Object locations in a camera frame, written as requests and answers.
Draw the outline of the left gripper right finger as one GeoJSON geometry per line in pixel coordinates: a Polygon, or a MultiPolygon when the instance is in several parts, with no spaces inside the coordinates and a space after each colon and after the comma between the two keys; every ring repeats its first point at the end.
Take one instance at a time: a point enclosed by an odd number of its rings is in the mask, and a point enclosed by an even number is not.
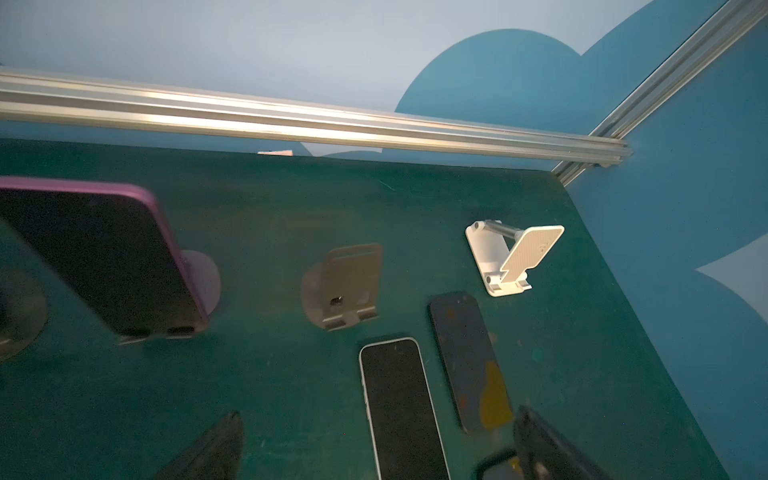
{"type": "Polygon", "coordinates": [[[524,479],[602,479],[610,476],[535,410],[520,406],[514,441],[524,479]]]}

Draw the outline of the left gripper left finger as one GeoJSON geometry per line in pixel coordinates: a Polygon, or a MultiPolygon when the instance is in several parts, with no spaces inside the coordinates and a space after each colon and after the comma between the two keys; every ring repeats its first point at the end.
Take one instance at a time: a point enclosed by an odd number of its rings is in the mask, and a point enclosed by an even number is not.
{"type": "Polygon", "coordinates": [[[236,479],[244,444],[242,417],[238,411],[229,411],[152,479],[236,479]]]}

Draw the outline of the phone white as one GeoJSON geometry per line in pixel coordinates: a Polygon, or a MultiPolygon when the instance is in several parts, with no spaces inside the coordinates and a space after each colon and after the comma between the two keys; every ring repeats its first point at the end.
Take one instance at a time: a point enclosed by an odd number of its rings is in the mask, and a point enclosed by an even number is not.
{"type": "Polygon", "coordinates": [[[476,299],[461,291],[438,295],[428,313],[465,433],[512,422],[508,390],[476,299]]]}

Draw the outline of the phone silver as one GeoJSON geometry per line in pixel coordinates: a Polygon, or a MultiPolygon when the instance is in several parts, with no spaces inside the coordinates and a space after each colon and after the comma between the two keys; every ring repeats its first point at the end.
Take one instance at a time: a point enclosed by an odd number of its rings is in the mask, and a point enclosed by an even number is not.
{"type": "Polygon", "coordinates": [[[375,342],[358,355],[380,479],[448,479],[449,468],[418,343],[375,342]]]}

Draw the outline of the white stand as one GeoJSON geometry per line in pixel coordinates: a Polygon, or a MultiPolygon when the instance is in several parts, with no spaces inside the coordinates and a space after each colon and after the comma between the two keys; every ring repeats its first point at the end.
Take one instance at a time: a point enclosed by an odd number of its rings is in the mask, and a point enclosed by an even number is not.
{"type": "Polygon", "coordinates": [[[497,220],[478,220],[465,229],[484,287],[491,297],[532,288],[527,272],[536,268],[565,232],[562,225],[518,229],[497,220]]]}

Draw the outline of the round stand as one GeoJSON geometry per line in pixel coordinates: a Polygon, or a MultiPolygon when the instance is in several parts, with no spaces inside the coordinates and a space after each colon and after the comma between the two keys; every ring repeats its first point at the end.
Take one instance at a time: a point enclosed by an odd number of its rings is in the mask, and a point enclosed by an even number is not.
{"type": "Polygon", "coordinates": [[[1,272],[1,361],[30,346],[44,329],[48,304],[39,281],[19,271],[1,272]]]}
{"type": "Polygon", "coordinates": [[[301,281],[301,303],[316,327],[332,332],[378,317],[383,248],[378,243],[333,249],[301,281]]]}
{"type": "MultiPolygon", "coordinates": [[[[221,298],[221,277],[218,266],[214,260],[203,252],[196,250],[181,250],[182,258],[192,284],[206,315],[210,318],[221,298]]],[[[169,330],[167,339],[189,339],[197,330],[193,327],[179,327],[169,330]]],[[[151,335],[123,335],[118,345],[128,345],[146,341],[151,335]]]]}

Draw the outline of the back left phone purple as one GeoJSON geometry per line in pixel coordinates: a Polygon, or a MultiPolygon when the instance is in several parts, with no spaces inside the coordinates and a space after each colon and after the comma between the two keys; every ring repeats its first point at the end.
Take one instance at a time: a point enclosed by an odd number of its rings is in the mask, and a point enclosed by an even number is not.
{"type": "Polygon", "coordinates": [[[191,266],[149,190],[4,176],[1,216],[123,342],[208,328],[191,266]]]}

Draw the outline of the back horizontal aluminium bar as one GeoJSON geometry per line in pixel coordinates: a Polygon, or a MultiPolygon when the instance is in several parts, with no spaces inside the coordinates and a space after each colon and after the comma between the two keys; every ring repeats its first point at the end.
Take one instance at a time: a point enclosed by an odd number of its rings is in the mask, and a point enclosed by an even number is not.
{"type": "Polygon", "coordinates": [[[60,125],[617,165],[622,140],[3,68],[1,117],[60,125]]]}

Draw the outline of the right aluminium frame post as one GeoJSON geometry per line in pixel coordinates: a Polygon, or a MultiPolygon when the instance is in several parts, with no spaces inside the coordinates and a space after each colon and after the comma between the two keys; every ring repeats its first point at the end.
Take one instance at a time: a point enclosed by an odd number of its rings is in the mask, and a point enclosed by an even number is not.
{"type": "Polygon", "coordinates": [[[608,168],[628,159],[633,150],[626,137],[766,17],[765,1],[725,2],[590,133],[617,141],[622,151],[563,160],[552,173],[567,186],[593,167],[608,168]]]}

